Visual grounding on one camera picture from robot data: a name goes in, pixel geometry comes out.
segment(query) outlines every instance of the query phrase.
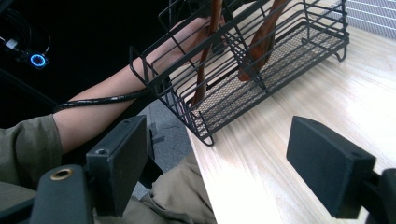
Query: bolt hole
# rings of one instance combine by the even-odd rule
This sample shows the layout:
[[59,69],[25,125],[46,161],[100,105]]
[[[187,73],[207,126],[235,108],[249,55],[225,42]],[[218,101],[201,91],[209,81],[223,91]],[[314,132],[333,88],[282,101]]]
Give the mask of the bolt hole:
[[70,168],[66,168],[66,169],[62,169],[62,170],[59,170],[59,171],[53,173],[50,176],[50,179],[51,180],[63,180],[63,179],[68,178],[71,174],[73,174],[73,170]]
[[97,149],[96,150],[96,154],[99,154],[99,155],[105,155],[105,154],[107,154],[108,153],[108,150],[106,150],[106,149]]

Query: khaki pants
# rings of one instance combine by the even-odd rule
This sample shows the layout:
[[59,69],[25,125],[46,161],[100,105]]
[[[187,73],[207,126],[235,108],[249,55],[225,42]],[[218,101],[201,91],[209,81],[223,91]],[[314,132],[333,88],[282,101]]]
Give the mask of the khaki pants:
[[132,197],[123,217],[94,219],[95,223],[216,223],[193,153],[161,175],[140,201]]

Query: gray floor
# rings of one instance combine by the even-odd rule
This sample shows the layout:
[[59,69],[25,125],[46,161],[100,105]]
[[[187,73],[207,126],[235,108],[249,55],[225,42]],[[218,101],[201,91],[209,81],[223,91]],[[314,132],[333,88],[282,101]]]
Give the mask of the gray floor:
[[[146,115],[154,140],[155,162],[164,172],[176,166],[192,151],[184,124],[159,100],[147,106],[140,115]],[[133,195],[141,198],[149,190],[140,183]]]

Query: black wire basket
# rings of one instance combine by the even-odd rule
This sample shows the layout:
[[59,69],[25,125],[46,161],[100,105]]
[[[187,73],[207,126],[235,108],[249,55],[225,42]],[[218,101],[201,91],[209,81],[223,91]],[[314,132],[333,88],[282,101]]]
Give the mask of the black wire basket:
[[[163,38],[141,54],[131,50],[131,54],[140,57],[148,68],[144,74],[137,74],[132,66],[131,69],[208,146],[214,144],[213,133],[316,64],[333,55],[340,62],[347,56],[346,0],[328,7],[319,0],[287,2],[273,32],[275,44],[264,55],[269,60],[260,70],[253,69],[255,62],[247,63],[243,58],[249,55],[249,44],[258,27],[269,18],[272,1],[224,0],[222,15],[225,24],[189,51],[181,47],[181,42],[177,43],[174,35],[197,17],[207,16],[211,5],[210,1],[200,1],[193,8],[189,7],[188,16],[171,29],[185,2],[176,1],[160,14],[160,21],[167,31]],[[176,48],[184,52],[184,56],[159,73],[154,69],[155,62],[148,64],[146,57],[167,40],[175,41]],[[209,46],[211,53],[204,62],[192,59]],[[205,81],[197,84],[200,66],[205,67]],[[250,80],[240,81],[240,68]],[[199,104],[192,105],[191,98],[202,85],[206,88],[205,97]]]

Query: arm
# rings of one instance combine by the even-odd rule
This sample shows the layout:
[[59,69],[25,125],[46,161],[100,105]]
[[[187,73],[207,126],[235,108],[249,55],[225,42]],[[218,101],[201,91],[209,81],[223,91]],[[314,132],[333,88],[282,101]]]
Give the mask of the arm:
[[[185,48],[185,51],[189,51],[206,37],[205,34],[202,34],[202,32],[205,32],[205,29],[201,29],[200,32],[194,35],[190,36],[190,34],[207,24],[208,20],[209,18],[198,18],[175,35],[175,38],[180,42],[187,38],[186,41],[183,41],[182,46],[182,48]],[[172,40],[166,41],[150,53],[147,57],[148,63],[159,59],[155,63],[155,69],[161,72],[183,55],[180,50],[175,49],[175,45],[176,44]],[[133,61],[133,65],[136,72],[143,75],[143,64],[139,58]],[[140,91],[144,88],[145,86],[143,83],[133,74],[129,65],[127,65],[113,76],[81,92],[71,100],[118,96]],[[128,108],[133,101],[134,100],[110,105],[74,107],[55,113],[53,117],[61,139],[63,152],[69,152],[101,133],[126,108]]]

